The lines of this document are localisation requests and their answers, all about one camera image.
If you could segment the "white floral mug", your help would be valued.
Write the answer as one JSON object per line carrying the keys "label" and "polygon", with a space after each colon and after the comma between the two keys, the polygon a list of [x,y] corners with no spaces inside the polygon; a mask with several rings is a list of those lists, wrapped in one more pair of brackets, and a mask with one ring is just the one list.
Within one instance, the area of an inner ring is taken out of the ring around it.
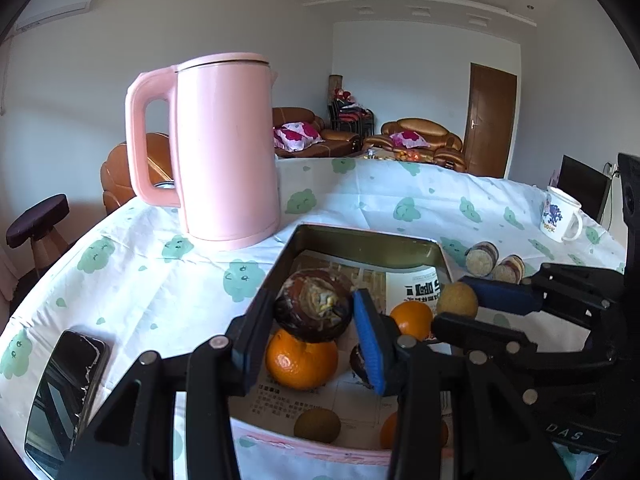
{"label": "white floral mug", "polygon": [[542,210],[540,230],[557,243],[572,242],[582,234],[582,204],[559,188],[549,185]]}

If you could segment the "gold metal tin box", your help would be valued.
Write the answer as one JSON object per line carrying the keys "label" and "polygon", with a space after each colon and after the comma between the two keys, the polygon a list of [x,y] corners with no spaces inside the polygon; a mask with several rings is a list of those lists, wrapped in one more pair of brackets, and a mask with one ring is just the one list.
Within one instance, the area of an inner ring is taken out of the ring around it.
{"label": "gold metal tin box", "polygon": [[[436,304],[440,288],[451,281],[442,246],[434,240],[301,224],[272,266],[232,260],[224,272],[224,290],[232,299],[277,295],[292,274],[318,269],[348,281],[352,289],[365,289],[382,314],[407,300]],[[338,361],[332,378],[314,390],[286,388],[262,368],[250,391],[230,401],[235,437],[332,463],[387,465],[390,452],[380,445],[380,431],[397,403],[377,394],[350,365],[358,342],[356,326],[349,324],[335,339]],[[296,420],[313,408],[326,408],[340,419],[333,442],[294,434]]]}

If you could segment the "dark round stool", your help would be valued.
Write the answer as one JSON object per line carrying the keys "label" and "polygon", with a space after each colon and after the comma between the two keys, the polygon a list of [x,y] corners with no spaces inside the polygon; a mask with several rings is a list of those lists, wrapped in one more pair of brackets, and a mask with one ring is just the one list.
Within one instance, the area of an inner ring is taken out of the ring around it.
{"label": "dark round stool", "polygon": [[56,226],[70,213],[65,194],[56,194],[26,209],[6,230],[6,244],[17,248],[29,242],[37,278],[70,248]]}

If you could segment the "yellow-green round fruit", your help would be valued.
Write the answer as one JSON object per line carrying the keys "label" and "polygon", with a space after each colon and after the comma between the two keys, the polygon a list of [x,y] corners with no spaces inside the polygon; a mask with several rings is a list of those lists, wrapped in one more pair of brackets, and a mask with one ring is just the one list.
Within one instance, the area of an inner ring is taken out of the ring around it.
{"label": "yellow-green round fruit", "polygon": [[476,318],[478,312],[476,293],[471,286],[462,282],[447,284],[438,298],[436,312]]}

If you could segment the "pink electric kettle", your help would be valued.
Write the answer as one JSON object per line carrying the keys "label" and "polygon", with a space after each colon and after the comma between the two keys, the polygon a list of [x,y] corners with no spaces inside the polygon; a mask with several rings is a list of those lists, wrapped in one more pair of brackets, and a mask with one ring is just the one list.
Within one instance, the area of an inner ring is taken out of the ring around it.
{"label": "pink electric kettle", "polygon": [[[152,206],[175,207],[191,240],[235,249],[270,237],[280,223],[271,89],[261,55],[201,56],[142,73],[125,96],[130,181]],[[145,111],[168,105],[172,188],[149,175]]]}

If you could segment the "green kiwi fruit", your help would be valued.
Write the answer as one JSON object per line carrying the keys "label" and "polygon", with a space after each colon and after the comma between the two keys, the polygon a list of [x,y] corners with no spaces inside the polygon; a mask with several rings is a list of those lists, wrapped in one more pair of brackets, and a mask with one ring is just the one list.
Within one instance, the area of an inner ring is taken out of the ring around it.
{"label": "green kiwi fruit", "polygon": [[340,435],[341,419],[327,408],[311,408],[300,414],[294,424],[299,439],[330,444]]}

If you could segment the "black television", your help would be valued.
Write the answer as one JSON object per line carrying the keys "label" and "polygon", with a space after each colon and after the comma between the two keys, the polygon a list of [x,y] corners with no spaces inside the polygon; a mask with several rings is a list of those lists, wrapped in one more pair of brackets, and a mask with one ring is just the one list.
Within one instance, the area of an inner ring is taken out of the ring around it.
{"label": "black television", "polygon": [[556,187],[582,204],[582,211],[600,222],[604,214],[611,178],[599,170],[564,155]]}

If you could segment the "stacked black chairs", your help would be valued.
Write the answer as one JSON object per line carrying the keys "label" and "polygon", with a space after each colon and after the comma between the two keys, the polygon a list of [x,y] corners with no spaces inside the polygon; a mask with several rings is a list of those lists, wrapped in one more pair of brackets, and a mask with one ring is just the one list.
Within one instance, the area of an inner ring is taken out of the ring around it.
{"label": "stacked black chairs", "polygon": [[349,91],[334,89],[328,107],[333,130],[358,133],[362,138],[374,133],[375,118],[372,110],[358,104]]}

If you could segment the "purple passion fruit in box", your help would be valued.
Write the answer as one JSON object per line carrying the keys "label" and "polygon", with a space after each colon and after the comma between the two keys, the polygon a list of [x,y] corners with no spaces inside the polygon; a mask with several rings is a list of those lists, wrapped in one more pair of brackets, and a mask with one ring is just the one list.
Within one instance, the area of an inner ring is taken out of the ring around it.
{"label": "purple passion fruit in box", "polygon": [[359,379],[359,381],[367,388],[371,389],[372,386],[369,382],[369,377],[364,365],[364,359],[361,352],[360,344],[355,344],[352,347],[352,351],[349,353],[349,365],[352,372]]}

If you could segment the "brown wooden door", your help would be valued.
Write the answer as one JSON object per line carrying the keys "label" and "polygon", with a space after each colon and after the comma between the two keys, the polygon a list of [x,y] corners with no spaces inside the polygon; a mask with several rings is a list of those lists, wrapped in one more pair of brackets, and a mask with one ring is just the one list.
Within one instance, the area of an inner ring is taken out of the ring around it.
{"label": "brown wooden door", "polygon": [[506,174],[518,97],[518,76],[471,64],[464,134],[466,168],[477,177]]}

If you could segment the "wooden coffee table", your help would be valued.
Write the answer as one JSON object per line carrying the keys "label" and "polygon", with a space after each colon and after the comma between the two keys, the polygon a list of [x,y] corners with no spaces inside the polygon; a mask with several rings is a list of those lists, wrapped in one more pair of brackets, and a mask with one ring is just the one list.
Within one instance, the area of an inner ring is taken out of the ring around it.
{"label": "wooden coffee table", "polygon": [[362,153],[363,158],[379,160],[397,160],[398,162],[417,162],[418,164],[431,164],[433,155],[430,152],[417,150],[384,150],[384,148],[366,148]]}

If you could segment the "orange tangerine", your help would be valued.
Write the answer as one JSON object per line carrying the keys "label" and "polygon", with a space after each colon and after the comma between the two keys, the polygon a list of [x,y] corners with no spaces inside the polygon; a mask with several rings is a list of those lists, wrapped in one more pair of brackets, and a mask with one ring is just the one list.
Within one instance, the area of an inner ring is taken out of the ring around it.
{"label": "orange tangerine", "polygon": [[312,344],[277,330],[265,353],[267,372],[281,386],[309,391],[329,382],[338,367],[338,348],[334,341]]}
{"label": "orange tangerine", "polygon": [[424,302],[404,301],[390,312],[403,335],[409,335],[422,341],[431,337],[431,325],[434,318],[431,308]]}

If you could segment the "dark brown passion fruit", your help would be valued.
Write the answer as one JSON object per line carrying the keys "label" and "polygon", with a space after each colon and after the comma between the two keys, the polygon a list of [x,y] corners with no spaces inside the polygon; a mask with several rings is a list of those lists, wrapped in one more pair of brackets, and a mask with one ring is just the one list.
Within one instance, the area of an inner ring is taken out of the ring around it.
{"label": "dark brown passion fruit", "polygon": [[283,283],[272,313],[292,336],[312,344],[337,339],[354,315],[352,281],[330,269],[300,270]]}

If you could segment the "black smartphone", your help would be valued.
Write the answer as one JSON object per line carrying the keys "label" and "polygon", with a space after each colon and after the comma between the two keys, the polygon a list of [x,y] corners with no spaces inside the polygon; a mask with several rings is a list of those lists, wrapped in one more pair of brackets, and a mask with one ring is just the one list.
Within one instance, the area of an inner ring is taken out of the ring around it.
{"label": "black smartphone", "polygon": [[110,357],[101,339],[72,330],[58,338],[30,409],[24,450],[54,479],[88,425],[91,405]]}

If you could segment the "white air conditioner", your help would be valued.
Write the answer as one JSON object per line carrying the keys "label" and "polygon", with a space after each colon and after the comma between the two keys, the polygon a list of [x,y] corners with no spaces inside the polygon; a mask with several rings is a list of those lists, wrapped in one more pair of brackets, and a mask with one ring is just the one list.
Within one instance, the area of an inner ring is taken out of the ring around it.
{"label": "white air conditioner", "polygon": [[91,3],[92,0],[32,0],[17,18],[14,32],[20,34],[43,24],[88,12]]}

